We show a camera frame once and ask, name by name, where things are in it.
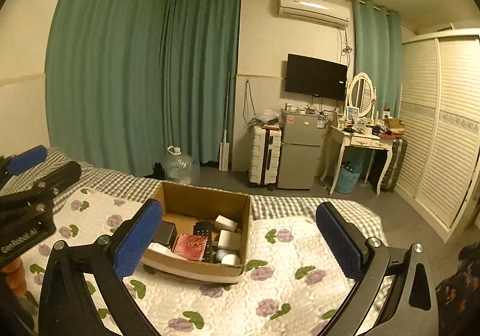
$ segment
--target white mirror frame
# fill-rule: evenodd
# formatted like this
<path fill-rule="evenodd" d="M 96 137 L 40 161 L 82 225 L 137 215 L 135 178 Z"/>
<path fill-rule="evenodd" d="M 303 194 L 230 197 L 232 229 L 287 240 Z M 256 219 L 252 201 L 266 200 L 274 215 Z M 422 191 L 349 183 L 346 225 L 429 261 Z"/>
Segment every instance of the white mirror frame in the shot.
<path fill-rule="evenodd" d="M 366 73 L 358 73 L 352 80 L 352 82 L 350 83 L 350 87 L 349 87 L 349 90 L 348 90 L 348 93 L 347 93 L 347 96 L 349 98 L 349 103 L 348 105 L 351 106 L 351 107 L 354 107 L 353 105 L 353 102 L 352 102 L 352 92 L 353 92 L 353 88 L 355 86 L 356 83 L 359 83 L 360 80 L 364 80 L 364 82 L 367 83 L 367 85 L 370 87 L 370 94 L 371 94 L 371 98 L 372 99 L 375 99 L 375 93 L 374 93 L 374 89 L 373 89 L 373 84 L 371 83 L 371 80 L 370 80 L 370 77 L 368 76 L 368 74 Z M 370 105 L 368 106 L 368 108 L 365 110 L 365 111 L 362 111 L 361 113 L 359 112 L 358 115 L 359 115 L 359 118 L 363 117 L 363 116 L 366 116 L 368 114 L 368 112 L 371 110 L 371 103 Z"/>

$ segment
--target remote control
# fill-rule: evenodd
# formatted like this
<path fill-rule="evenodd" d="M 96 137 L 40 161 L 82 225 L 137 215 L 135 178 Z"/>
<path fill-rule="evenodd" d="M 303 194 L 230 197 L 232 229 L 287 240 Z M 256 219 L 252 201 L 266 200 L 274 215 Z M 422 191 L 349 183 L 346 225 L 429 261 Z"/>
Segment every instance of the remote control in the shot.
<path fill-rule="evenodd" d="M 207 237 L 207 245 L 205 252 L 203 253 L 203 262 L 213 263 L 213 251 L 212 251 L 212 223 L 210 221 L 200 221 L 194 226 L 194 235 L 203 235 Z"/>

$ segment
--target white suitcase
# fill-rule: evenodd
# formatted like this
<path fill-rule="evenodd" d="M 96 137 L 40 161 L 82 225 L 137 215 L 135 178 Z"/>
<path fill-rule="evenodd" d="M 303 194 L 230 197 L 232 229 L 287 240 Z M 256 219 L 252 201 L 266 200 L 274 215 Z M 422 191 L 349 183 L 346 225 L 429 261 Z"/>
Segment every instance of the white suitcase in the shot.
<path fill-rule="evenodd" d="M 277 181 L 280 146 L 282 144 L 281 130 L 267 130 L 260 126 L 253 128 L 253 148 L 249 177 L 253 185 L 268 185 Z"/>

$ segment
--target picture frame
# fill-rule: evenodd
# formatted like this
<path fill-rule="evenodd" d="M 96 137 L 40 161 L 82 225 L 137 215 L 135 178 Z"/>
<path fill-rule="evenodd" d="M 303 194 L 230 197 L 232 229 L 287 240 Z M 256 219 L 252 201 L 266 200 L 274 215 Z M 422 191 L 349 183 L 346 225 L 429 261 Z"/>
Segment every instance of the picture frame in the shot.
<path fill-rule="evenodd" d="M 359 115 L 358 107 L 348 106 L 347 111 L 346 111 L 346 115 L 347 115 L 346 120 L 352 121 L 353 123 L 355 123 L 357 121 L 357 119 L 359 118 L 358 117 L 358 115 Z"/>

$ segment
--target louvered door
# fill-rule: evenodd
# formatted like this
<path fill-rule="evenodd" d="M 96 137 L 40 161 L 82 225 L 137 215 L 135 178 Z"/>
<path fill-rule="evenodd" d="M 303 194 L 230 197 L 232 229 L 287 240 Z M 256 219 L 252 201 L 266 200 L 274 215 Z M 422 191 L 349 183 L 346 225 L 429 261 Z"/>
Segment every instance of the louvered door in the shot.
<path fill-rule="evenodd" d="M 400 118 L 407 152 L 397 185 L 414 197 L 425 166 L 437 101 L 437 58 L 434 39 L 405 44 Z"/>
<path fill-rule="evenodd" d="M 417 199 L 451 227 L 479 151 L 480 43 L 478 37 L 440 38 L 438 47 L 440 112 Z"/>

